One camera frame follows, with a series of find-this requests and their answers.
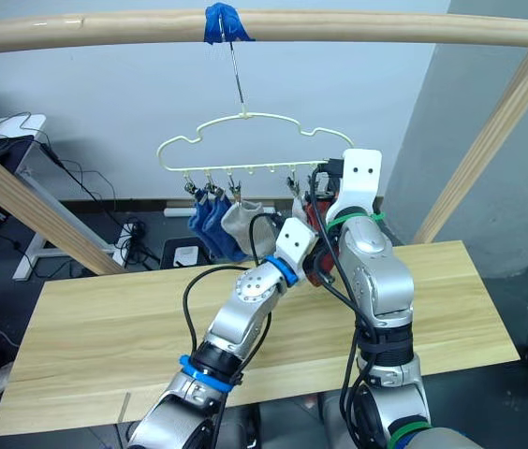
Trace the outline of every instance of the floor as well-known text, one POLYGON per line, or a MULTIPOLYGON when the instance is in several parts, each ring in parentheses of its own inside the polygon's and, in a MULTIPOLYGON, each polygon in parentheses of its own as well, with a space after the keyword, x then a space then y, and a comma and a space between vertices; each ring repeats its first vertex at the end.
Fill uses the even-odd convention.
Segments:
MULTIPOLYGON (((119 220, 131 216, 116 213, 119 220)), ((183 219, 165 219, 162 212, 132 214, 147 224, 144 243, 160 254, 164 240, 189 235, 183 219)), ((114 241, 118 229, 103 214, 80 215, 104 239, 114 241)), ((13 218, 0 224, 0 234, 26 246, 32 232, 13 218)), ((28 282, 10 279, 20 255, 10 242, 0 239, 0 328, 14 341, 20 341, 44 283, 35 276, 28 282)), ((49 274, 67 259, 43 260, 40 274, 49 274)), ((65 266, 54 279, 81 275, 77 263, 65 266)), ((142 266, 130 267, 144 270, 142 266)), ((506 279, 485 280, 507 330, 523 353, 528 341, 528 270, 506 279)), ((0 338, 0 348, 15 355, 0 338)), ((436 426, 453 427, 491 449, 528 447, 528 370, 522 362, 425 377, 428 400, 436 426)), ((264 449, 291 447, 325 448, 325 431, 318 419, 312 398, 288 398, 262 403, 262 441, 264 449)), ((123 441, 127 425, 121 425, 123 441)), ((114 426, 81 428, 33 435, 0 437, 0 449, 18 448, 112 448, 119 443, 114 426)))

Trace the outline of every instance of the blue ring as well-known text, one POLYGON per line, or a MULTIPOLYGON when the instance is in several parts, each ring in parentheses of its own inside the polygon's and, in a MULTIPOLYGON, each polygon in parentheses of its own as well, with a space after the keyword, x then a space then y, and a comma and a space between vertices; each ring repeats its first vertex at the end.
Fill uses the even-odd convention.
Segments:
POLYGON ((300 278, 298 278, 298 275, 293 272, 293 270, 286 265, 285 262, 283 262, 281 259, 277 259, 276 257, 273 257, 271 255, 267 255, 264 257, 264 260, 267 260, 271 264, 273 264, 275 267, 278 268, 281 273, 283 273, 283 276, 285 276, 286 284, 289 287, 292 287, 295 285, 300 278))
POLYGON ((214 379, 208 374, 204 374, 203 372, 198 371, 193 365, 191 365, 189 355, 181 355, 179 363, 183 367, 183 372, 185 374, 193 377, 195 380, 200 381, 203 384, 211 386, 214 390, 218 390, 222 393, 229 393, 233 389, 234 385, 225 384, 224 382, 221 382, 218 379, 214 379))

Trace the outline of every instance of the blue tape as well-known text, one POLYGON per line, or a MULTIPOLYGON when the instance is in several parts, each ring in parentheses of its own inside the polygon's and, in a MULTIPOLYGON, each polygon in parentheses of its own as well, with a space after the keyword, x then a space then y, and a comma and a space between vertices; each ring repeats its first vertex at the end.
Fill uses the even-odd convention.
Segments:
POLYGON ((283 276, 285 276, 286 284, 289 287, 292 287, 297 283, 297 281, 300 279, 298 278, 298 275, 293 272, 293 270, 288 267, 285 262, 283 262, 281 259, 277 259, 276 257, 272 257, 271 255, 267 255, 264 257, 264 260, 269 261, 271 264, 273 264, 275 267, 283 273, 283 276))
POLYGON ((237 9, 224 3, 214 3, 206 8, 206 28, 204 30, 204 42, 213 44, 222 42, 223 35, 220 30, 220 18, 222 17, 225 39, 227 42, 236 40, 255 40, 247 35, 239 18, 237 9))
POLYGON ((233 389, 233 385, 225 384, 224 382, 214 379, 208 374, 204 374, 201 371, 198 371, 191 365, 189 355, 181 355, 179 363, 183 367, 183 372, 188 376, 193 377, 195 380, 202 382, 208 386, 211 386, 213 389, 221 391, 223 393, 229 393, 233 389))

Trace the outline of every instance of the gray wall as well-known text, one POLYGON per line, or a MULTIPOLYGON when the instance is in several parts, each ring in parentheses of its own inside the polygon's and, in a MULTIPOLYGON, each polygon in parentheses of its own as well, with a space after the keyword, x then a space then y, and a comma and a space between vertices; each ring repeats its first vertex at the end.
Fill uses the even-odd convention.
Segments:
MULTIPOLYGON (((452 0, 449 12, 528 19, 526 0, 452 0)), ((524 49, 438 45, 385 197, 414 237, 498 101, 524 49)), ((463 239, 485 276, 528 267, 528 111, 436 240, 463 239)))
MULTIPOLYGON (((0 20, 101 10, 206 7, 213 0, 0 0, 0 20)), ((234 7, 343 8, 446 12, 449 0, 235 0, 234 7)), ((381 192, 402 146, 434 45, 248 42, 235 46, 248 109, 325 126, 383 152, 381 192)), ((141 44, 0 54, 0 117, 22 110, 48 117, 55 150, 101 170, 122 198, 188 198, 179 173, 164 171, 155 149, 211 119, 240 111, 228 46, 141 44)), ((254 119, 206 131, 204 141, 170 146, 173 167, 340 157, 338 138, 303 138, 291 125, 254 119)), ((40 154, 36 178, 61 199, 87 198, 40 154)), ((301 180, 305 182, 305 167, 301 180)), ((289 197, 287 172, 236 173, 245 196, 289 197)), ((194 177, 205 182, 203 175, 194 177)), ((91 190, 110 196, 95 175, 91 190)), ((226 184, 223 173, 214 180, 226 184)))

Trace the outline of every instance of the white wall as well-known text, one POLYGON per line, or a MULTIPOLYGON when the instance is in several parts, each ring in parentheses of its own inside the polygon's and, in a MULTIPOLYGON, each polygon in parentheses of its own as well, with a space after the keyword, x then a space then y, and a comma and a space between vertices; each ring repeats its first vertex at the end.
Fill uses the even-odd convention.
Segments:
MULTIPOLYGON (((37 14, 206 7, 212 1, 116 2, 0 0, 0 20, 37 14)), ((449 0, 307 3, 258 2, 265 8, 342 8, 445 12, 449 0)), ((255 2, 237 0, 237 8, 255 2)), ((358 146, 383 152, 385 192, 434 45, 384 43, 240 43, 235 46, 249 110, 288 115, 311 129, 337 128, 358 146)), ((207 120, 239 111, 227 45, 205 43, 102 46, 0 54, 0 116, 22 110, 48 116, 54 149, 85 169, 98 169, 121 198, 187 197, 178 173, 164 171, 154 151, 178 134, 193 135, 207 120)), ((338 157, 331 137, 302 138, 268 121, 229 123, 200 145, 171 147, 173 166, 282 162, 338 157)), ((39 154, 37 178, 61 199, 85 198, 39 154)), ((301 179, 309 169, 300 172, 301 179)), ((246 196, 288 197, 286 173, 240 173, 246 196)), ((225 182, 218 174, 214 179, 225 182)), ((88 175, 93 190, 108 186, 88 175)), ((194 176, 195 181, 204 180, 194 176)))

